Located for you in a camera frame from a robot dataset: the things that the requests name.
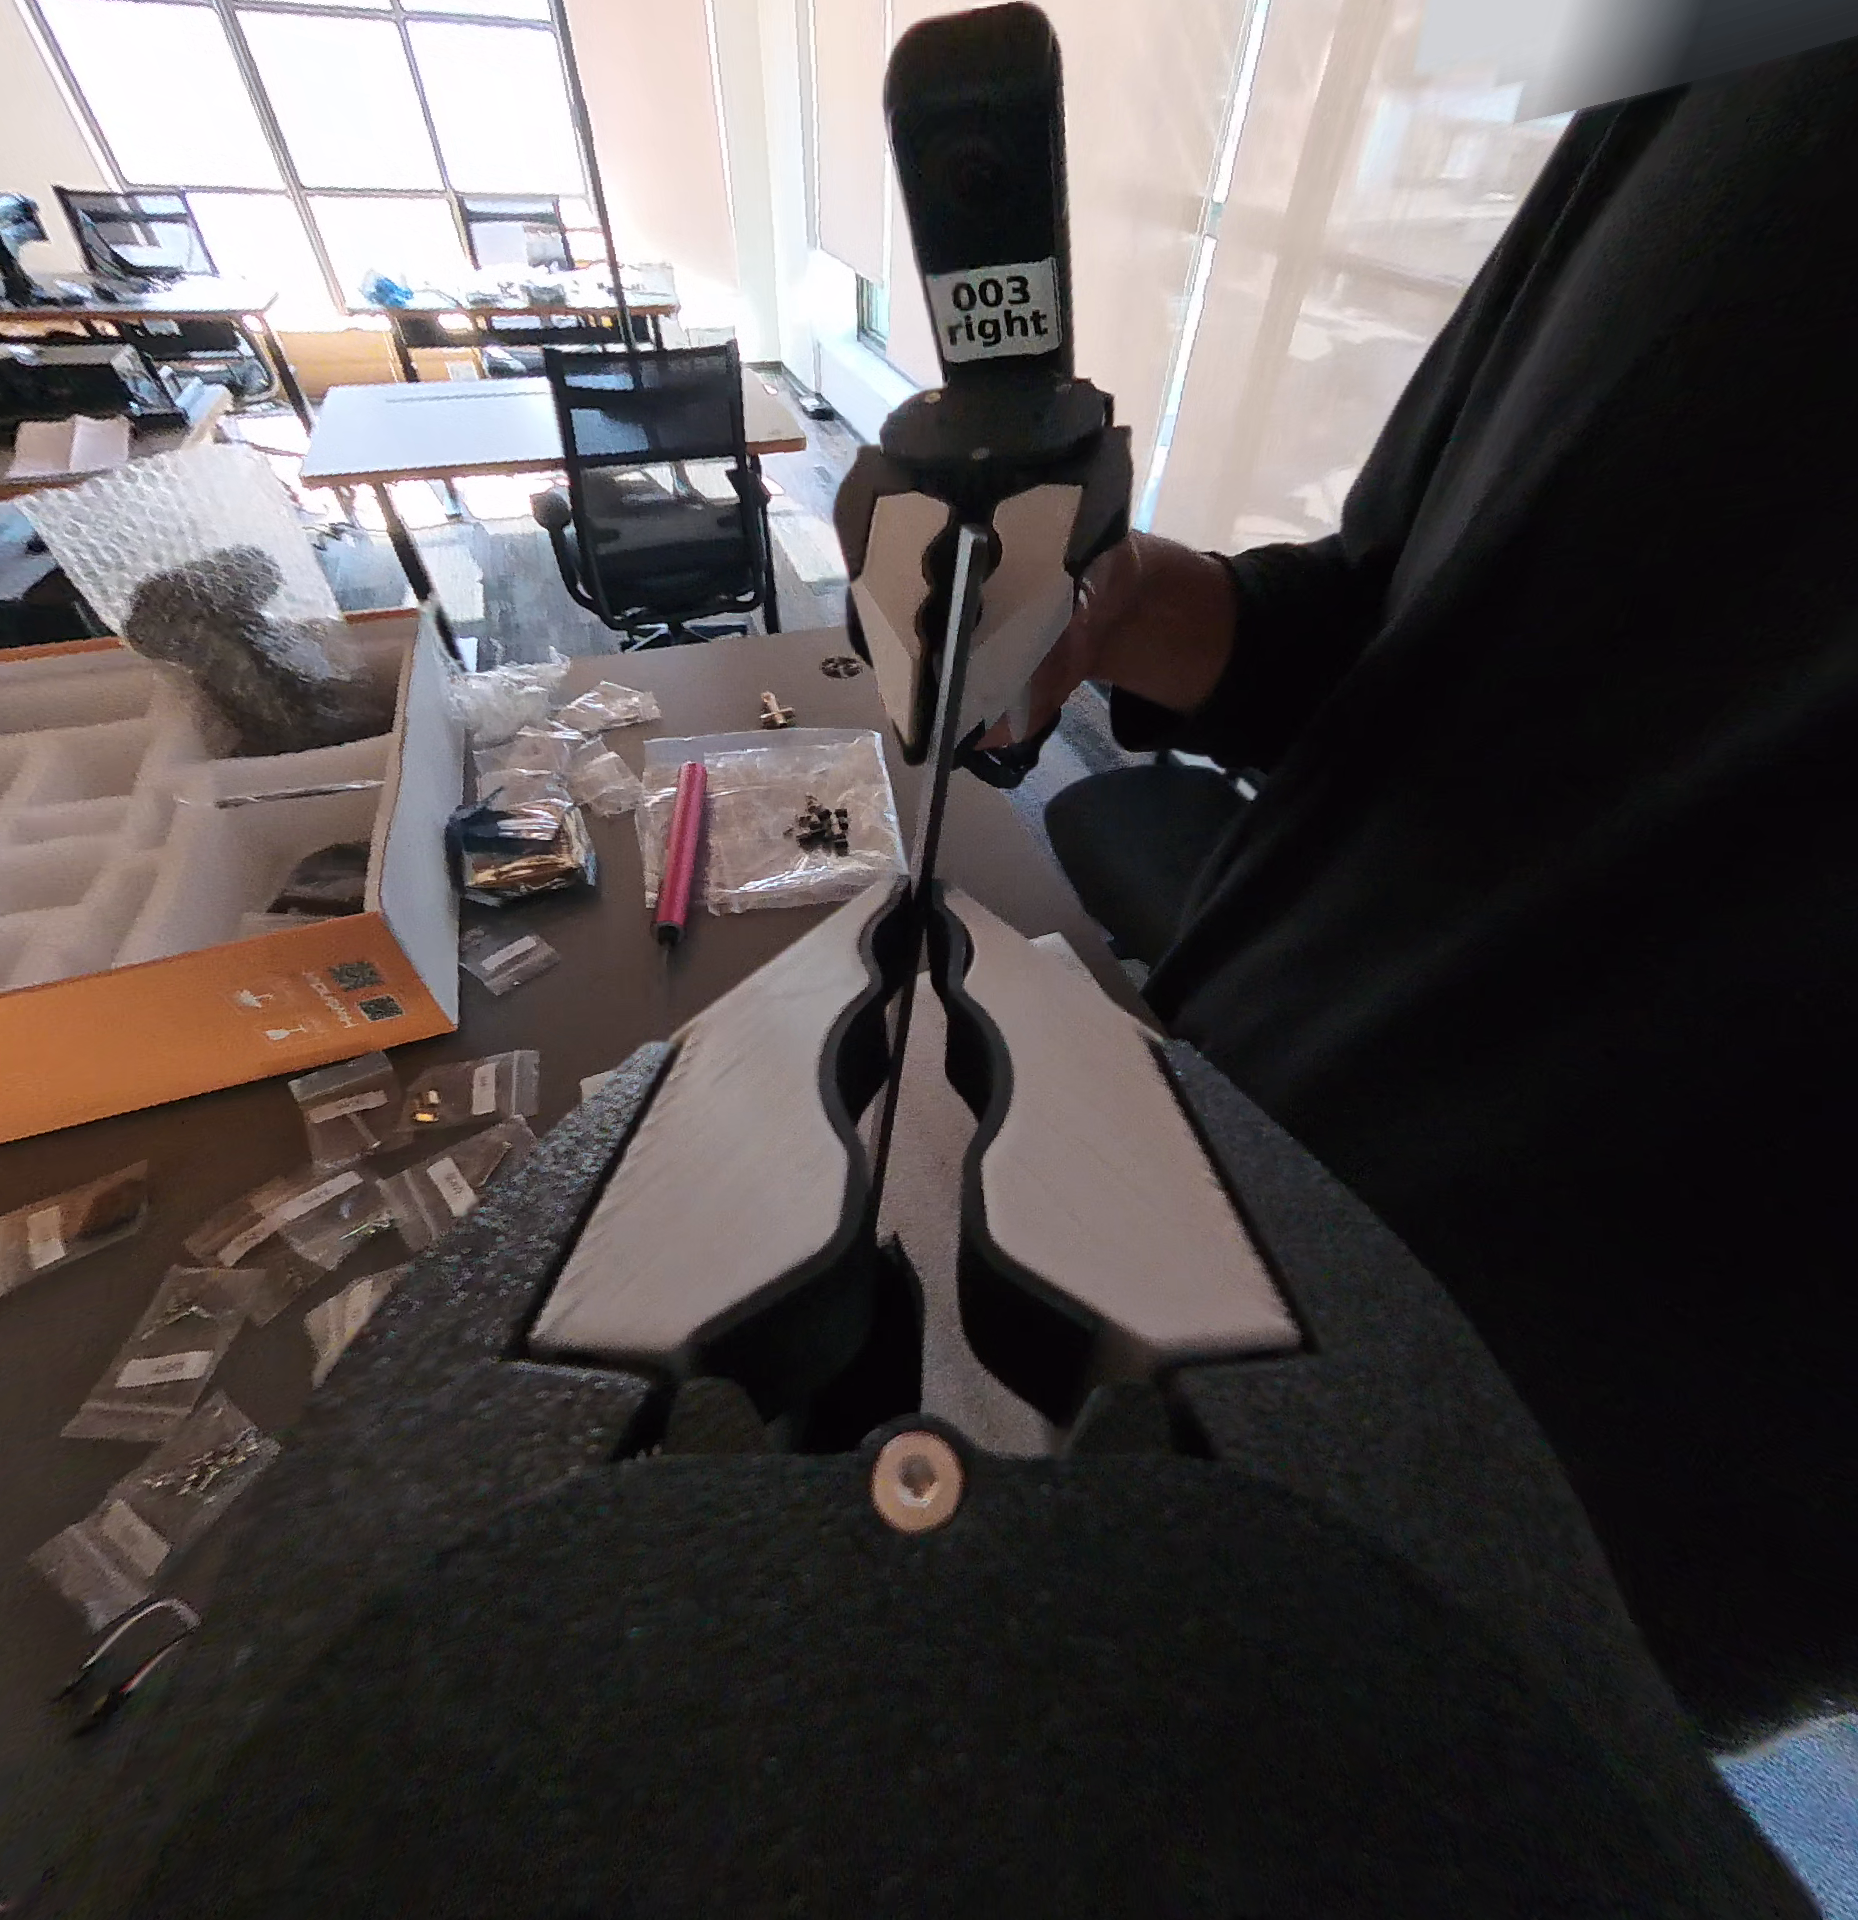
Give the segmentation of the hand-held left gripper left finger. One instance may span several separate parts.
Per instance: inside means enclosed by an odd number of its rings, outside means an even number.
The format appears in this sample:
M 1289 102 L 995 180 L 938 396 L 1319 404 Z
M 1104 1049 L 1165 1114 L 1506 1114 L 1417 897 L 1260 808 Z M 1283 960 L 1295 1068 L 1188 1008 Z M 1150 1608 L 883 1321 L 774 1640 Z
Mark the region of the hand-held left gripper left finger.
M 678 1026 L 528 1355 L 604 1369 L 851 1369 L 875 1326 L 860 1114 L 894 1081 L 883 998 L 905 882 Z

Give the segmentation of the magenta electric screwdriver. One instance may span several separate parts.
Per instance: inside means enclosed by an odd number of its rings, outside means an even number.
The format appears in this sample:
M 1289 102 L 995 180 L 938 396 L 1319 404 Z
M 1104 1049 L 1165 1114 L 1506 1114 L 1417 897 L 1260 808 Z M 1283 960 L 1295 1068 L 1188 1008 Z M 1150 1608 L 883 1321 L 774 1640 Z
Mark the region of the magenta electric screwdriver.
M 711 800 L 711 764 L 688 761 L 688 764 L 678 764 L 668 839 L 658 839 L 658 890 L 652 890 L 652 938 L 658 938 L 658 948 L 678 948 L 678 938 L 688 938 L 688 914 L 698 914 L 703 800 Z

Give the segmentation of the large window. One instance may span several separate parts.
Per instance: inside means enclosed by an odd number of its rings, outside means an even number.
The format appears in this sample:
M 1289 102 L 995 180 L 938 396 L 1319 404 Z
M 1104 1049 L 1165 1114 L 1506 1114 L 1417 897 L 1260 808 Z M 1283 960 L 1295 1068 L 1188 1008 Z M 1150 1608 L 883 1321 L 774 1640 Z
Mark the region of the large window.
M 132 195 L 184 195 L 213 271 L 284 320 L 341 320 L 366 280 L 443 288 L 553 267 L 473 202 L 553 202 L 604 267 L 553 0 L 31 0 L 55 86 Z

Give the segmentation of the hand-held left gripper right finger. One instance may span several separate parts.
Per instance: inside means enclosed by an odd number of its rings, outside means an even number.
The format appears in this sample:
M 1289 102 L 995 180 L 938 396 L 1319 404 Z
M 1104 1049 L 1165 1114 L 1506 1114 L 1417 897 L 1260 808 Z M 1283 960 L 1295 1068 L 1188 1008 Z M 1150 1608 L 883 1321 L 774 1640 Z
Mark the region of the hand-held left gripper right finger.
M 960 1181 L 960 1321 L 987 1369 L 1295 1355 L 1295 1321 L 1188 1127 L 1165 1049 L 995 904 L 936 897 Z

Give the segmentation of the grey table orange edge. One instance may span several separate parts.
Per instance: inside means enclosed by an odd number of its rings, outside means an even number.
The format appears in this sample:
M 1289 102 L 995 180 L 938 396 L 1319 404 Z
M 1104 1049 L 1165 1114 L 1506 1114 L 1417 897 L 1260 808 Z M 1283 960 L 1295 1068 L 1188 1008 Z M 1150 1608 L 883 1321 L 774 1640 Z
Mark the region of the grey table orange edge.
M 398 474 L 524 474 L 561 472 L 561 421 L 547 378 L 391 378 L 328 388 L 311 415 L 311 444 L 301 464 L 308 489 L 375 489 L 391 546 L 405 563 L 412 605 L 427 606 L 427 568 L 391 506 Z

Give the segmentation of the silver foil bag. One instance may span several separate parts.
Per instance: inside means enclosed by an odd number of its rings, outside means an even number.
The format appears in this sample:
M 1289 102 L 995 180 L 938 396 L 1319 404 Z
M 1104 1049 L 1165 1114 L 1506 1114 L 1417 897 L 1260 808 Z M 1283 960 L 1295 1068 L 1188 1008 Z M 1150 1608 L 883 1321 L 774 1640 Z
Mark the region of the silver foil bag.
M 443 869 L 473 904 L 597 890 L 604 873 L 581 800 L 451 808 Z

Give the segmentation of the person's right hand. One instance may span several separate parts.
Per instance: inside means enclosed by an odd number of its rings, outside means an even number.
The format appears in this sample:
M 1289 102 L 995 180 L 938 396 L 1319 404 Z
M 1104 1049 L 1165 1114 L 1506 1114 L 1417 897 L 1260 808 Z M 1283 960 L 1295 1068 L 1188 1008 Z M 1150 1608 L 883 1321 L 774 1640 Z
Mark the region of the person's right hand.
M 1033 669 L 1033 726 L 1052 726 L 1074 683 L 1115 683 L 1157 708 L 1194 708 L 1240 641 L 1240 577 L 1213 551 L 1124 535 L 1094 563 L 1086 605 L 1052 656 Z

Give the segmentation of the large clear plastic bag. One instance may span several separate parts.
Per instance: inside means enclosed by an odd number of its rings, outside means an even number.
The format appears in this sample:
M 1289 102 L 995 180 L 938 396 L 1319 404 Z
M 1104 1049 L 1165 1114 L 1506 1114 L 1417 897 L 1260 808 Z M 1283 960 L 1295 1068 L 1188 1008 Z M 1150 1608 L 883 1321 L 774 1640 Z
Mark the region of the large clear plastic bag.
M 688 761 L 711 764 L 703 873 L 698 873 L 698 897 L 711 914 L 834 904 L 883 873 L 905 873 L 883 733 L 851 733 L 851 726 L 652 733 L 646 745 L 646 808 L 639 808 L 646 897 L 658 890 L 658 850 L 668 850 L 668 808 L 678 808 Z M 783 839 L 783 825 L 807 787 L 851 808 L 851 859 L 822 859 L 822 850 Z

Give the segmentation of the beige roller blind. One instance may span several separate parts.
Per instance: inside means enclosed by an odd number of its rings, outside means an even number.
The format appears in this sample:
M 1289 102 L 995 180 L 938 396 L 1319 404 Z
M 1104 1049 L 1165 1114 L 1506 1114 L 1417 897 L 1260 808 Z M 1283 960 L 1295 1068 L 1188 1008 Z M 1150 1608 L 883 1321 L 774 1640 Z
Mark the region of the beige roller blind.
M 1252 0 L 1137 515 L 1334 535 L 1432 339 L 1569 112 L 1530 108 L 1553 0 Z

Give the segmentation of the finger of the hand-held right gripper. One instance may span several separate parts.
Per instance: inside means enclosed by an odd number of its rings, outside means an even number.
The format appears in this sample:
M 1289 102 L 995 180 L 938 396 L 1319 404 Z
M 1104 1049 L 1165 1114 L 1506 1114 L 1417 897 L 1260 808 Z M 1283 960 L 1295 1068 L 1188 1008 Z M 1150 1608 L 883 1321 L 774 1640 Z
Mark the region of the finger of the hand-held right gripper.
M 964 606 L 960 577 L 936 588 L 936 546 L 946 535 L 946 506 L 875 492 L 868 563 L 851 577 L 860 641 L 894 719 L 903 761 L 936 761 L 946 726 L 946 656 L 964 656 L 946 619 Z
M 995 509 L 1001 563 L 987 577 L 987 619 L 964 641 L 964 726 L 1001 726 L 1033 708 L 1033 669 L 1055 652 L 1067 619 L 1074 619 L 1074 577 L 1067 577 L 1067 546 L 1074 546 L 1086 492 L 1007 492 Z

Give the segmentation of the pile of small screw bags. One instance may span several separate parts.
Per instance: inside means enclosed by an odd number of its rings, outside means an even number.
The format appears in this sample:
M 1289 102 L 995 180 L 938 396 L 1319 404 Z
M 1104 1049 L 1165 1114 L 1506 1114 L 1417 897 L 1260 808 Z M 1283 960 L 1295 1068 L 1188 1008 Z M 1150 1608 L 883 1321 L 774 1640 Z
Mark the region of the pile of small screw bags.
M 190 1628 L 184 1554 L 266 1480 L 284 1418 L 238 1384 L 328 1373 L 507 1170 L 528 1160 L 541 1052 L 290 1081 L 301 1156 L 210 1199 L 238 1127 L 31 1185 L 0 1212 L 0 1661 L 64 1608 L 80 1628 Z

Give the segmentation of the orange and white cardboard box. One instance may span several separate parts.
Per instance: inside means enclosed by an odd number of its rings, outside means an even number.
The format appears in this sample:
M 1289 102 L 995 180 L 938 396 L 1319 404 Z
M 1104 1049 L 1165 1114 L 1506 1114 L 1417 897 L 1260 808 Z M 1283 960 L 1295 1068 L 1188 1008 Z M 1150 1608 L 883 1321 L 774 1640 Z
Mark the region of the orange and white cardboard box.
M 0 652 L 0 1143 L 465 1019 L 443 641 L 349 629 L 398 719 L 301 761 L 213 761 L 127 641 Z

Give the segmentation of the small bag labelled M2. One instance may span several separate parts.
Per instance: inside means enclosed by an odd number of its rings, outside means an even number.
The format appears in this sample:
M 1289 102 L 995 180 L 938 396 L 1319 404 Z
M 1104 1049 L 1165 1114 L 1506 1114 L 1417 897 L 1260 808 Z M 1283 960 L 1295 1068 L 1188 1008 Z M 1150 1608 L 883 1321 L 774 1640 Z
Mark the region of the small bag labelled M2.
M 581 800 L 597 812 L 630 812 L 646 800 L 646 784 L 608 748 L 621 726 L 658 726 L 658 703 L 639 683 L 597 683 L 561 703 L 561 656 L 491 669 L 491 676 L 451 676 L 451 719 L 473 733 L 480 808 L 524 812 Z

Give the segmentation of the bubble wrapped part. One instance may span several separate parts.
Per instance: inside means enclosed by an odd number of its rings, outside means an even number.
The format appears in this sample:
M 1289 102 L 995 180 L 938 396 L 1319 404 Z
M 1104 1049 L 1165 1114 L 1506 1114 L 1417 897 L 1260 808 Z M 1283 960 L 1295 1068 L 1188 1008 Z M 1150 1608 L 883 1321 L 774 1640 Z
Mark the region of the bubble wrapped part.
M 250 444 L 184 444 L 24 492 L 31 535 L 159 656 L 213 748 L 290 761 L 375 745 L 391 676 L 341 619 L 290 489 Z

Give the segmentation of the black mesh office chair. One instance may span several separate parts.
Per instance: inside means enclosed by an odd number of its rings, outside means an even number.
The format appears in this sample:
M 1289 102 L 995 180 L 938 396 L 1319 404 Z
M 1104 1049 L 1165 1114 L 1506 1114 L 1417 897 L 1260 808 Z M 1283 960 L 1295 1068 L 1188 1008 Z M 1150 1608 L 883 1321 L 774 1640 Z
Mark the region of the black mesh office chair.
M 553 568 L 621 637 L 774 637 L 770 489 L 744 444 L 744 345 L 547 345 L 561 489 Z

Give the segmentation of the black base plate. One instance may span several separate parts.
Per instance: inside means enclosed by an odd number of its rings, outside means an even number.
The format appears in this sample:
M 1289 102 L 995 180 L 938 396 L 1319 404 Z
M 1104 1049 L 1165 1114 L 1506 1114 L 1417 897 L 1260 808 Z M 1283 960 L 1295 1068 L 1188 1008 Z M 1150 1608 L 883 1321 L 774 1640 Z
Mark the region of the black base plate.
M 905 904 L 903 904 L 903 998 L 894 998 L 894 1068 L 883 1068 L 883 1103 L 875 1103 L 868 1212 L 883 1212 L 883 1170 L 894 1170 L 894 1121 L 903 1121 L 919 960 L 926 960 L 926 904 L 936 904 L 938 808 L 946 808 L 946 764 L 960 764 L 960 708 L 964 708 L 964 652 L 975 652 L 975 619 L 987 619 L 987 577 L 995 577 L 995 531 L 964 515 L 960 531 L 960 563 L 946 563 L 936 748 L 926 748 L 926 784 L 919 784 Z

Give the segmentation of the person's black clothing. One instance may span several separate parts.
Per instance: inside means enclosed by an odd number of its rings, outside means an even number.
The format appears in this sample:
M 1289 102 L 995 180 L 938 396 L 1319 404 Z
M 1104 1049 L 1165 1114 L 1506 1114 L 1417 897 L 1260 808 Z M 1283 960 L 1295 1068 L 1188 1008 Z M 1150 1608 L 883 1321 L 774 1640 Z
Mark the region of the person's black clothing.
M 1346 531 L 1150 1008 L 1472 1306 L 1720 1748 L 1858 1717 L 1858 43 L 1595 108 Z

